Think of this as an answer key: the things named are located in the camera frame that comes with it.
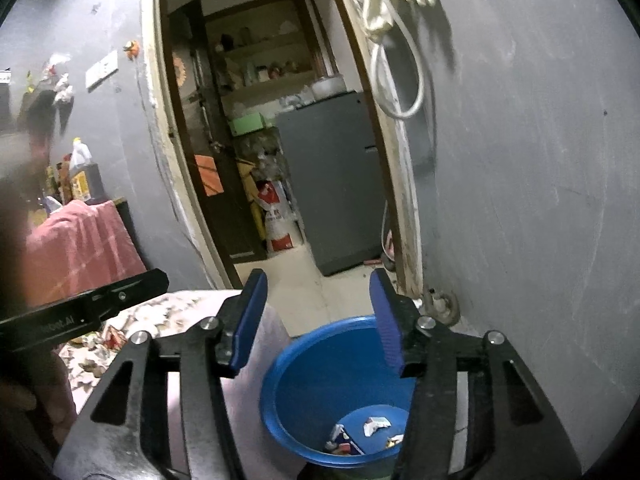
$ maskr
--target gray refrigerator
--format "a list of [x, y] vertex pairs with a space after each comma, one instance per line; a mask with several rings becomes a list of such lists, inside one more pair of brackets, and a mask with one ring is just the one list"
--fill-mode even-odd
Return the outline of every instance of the gray refrigerator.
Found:
[[385, 196], [362, 94], [350, 92], [276, 119], [294, 203], [324, 276], [380, 257]]

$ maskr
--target green box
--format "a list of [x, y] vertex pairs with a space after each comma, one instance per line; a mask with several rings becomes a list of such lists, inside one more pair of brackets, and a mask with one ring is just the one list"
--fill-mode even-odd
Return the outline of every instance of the green box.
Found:
[[263, 129], [265, 127], [264, 117], [258, 112], [248, 114], [239, 119], [229, 121], [229, 126], [231, 126], [231, 134], [234, 137], [239, 137]]

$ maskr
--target red and white bag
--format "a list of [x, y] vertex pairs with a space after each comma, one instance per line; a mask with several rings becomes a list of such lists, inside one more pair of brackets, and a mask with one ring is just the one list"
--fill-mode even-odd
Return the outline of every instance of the red and white bag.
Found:
[[302, 245], [302, 236], [281, 182], [269, 181], [261, 186], [256, 202], [267, 212], [264, 228], [270, 253]]

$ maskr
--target pink towel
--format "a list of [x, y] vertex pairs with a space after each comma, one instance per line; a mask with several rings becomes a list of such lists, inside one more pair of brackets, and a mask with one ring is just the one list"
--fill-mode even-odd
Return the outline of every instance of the pink towel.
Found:
[[69, 298], [145, 272], [113, 202], [73, 200], [27, 237], [24, 292], [28, 306]]

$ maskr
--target bucket rim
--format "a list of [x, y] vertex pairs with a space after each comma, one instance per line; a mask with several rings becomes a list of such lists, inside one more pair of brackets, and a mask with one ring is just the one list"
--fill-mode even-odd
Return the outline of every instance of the bucket rim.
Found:
[[298, 456], [305, 458], [308, 462], [316, 465], [327, 466], [336, 469], [353, 469], [367, 466], [379, 460], [384, 460], [398, 454], [400, 446], [393, 446], [383, 449], [377, 453], [356, 456], [339, 456], [324, 453], [305, 446], [297, 441], [289, 431], [287, 431], [280, 421], [276, 410], [276, 388], [280, 383], [287, 365], [302, 352], [311, 348], [319, 340], [339, 335], [351, 330], [364, 330], [376, 328], [375, 316], [357, 316], [341, 319], [327, 325], [323, 325], [305, 335], [300, 336], [287, 346], [276, 360], [271, 364], [262, 382], [260, 393], [260, 417], [271, 436], [283, 447], [292, 451]]

